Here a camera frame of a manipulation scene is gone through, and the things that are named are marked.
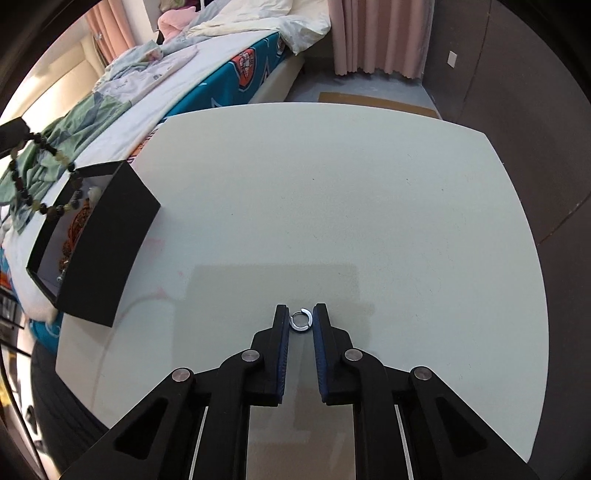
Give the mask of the brown cardboard sheet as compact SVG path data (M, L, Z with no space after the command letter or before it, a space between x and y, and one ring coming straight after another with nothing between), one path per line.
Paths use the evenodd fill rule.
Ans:
M346 104L356 105L363 107L372 107L380 109L388 109L400 112L411 113L415 115L421 115L429 118L439 118L439 114L436 110L431 108L407 104L394 100L381 99L375 97L368 97L363 95L353 95L338 92L321 92L318 95L318 101L321 103L331 104Z

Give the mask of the pink curtain left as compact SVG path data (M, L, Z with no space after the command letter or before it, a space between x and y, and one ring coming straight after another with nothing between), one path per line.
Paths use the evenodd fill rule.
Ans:
M86 12L85 20L107 64L136 45L120 0L98 2Z

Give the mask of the green striped blanket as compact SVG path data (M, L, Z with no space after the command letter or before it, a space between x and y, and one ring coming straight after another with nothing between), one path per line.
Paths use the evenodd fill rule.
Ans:
M16 157L17 172L5 170L1 176L1 204L9 207L17 232L26 228L34 211L17 192L15 180L22 179L34 201L43 200L68 165L130 107L131 103L91 93L27 143Z

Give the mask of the pink curtain right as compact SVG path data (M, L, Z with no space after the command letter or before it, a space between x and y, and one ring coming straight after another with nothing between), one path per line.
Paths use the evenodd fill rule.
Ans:
M435 3L429 0L329 1L335 74L362 71L420 80Z

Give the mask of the white wall socket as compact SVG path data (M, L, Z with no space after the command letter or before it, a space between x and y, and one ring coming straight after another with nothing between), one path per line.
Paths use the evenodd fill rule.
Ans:
M450 50L447 63L451 68L454 68L456 66L457 58L458 55L454 51Z

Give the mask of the pink curtain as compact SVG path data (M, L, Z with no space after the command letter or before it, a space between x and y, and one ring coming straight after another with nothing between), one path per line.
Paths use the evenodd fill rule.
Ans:
M329 1L335 74L362 71L420 80L435 3L429 0Z
M85 20L107 64L136 45L120 0L98 2L86 12Z

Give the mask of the white bed mattress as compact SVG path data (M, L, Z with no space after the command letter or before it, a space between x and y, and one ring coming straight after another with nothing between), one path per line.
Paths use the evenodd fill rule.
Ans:
M51 323L57 310L26 271L50 206L77 168L132 159L167 117L247 104L273 94L274 76L331 29L325 1L213 1L179 35L150 40L115 59L90 92L42 135L58 154L29 143L3 155L1 269L22 311Z

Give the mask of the white printed shirt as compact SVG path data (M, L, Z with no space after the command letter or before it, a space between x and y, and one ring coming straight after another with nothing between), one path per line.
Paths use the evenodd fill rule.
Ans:
M135 104L184 67L197 52L197 46L190 46L156 58L156 52L152 50L148 55L150 61L136 62L108 79L99 80L93 87L93 92L112 97L121 103Z

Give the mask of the black jewelry box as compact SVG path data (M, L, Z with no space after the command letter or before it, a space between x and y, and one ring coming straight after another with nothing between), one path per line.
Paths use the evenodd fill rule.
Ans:
M95 205L92 186L102 190ZM110 327L160 203L125 160L80 168L55 200L68 203L43 222L27 273L58 311Z

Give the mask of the light blue floral quilt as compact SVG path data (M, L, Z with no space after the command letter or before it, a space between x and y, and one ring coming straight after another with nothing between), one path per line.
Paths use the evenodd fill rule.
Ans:
M99 80L108 79L111 75L118 73L126 66L133 65L136 62L150 61L148 55L152 50L156 52L156 58L161 58L178 50L197 45L198 43L208 40L208 37L204 35L190 36L188 30L190 30L192 27L200 25L201 23L204 23L205 21L213 19L226 5L228 5L227 1L211 1L205 5L204 9L198 9L200 4L197 3L197 18L192 20L178 36L169 41L164 40L161 44L158 44L154 40L150 40L143 45L139 45L127 50L107 66L104 74L99 78Z

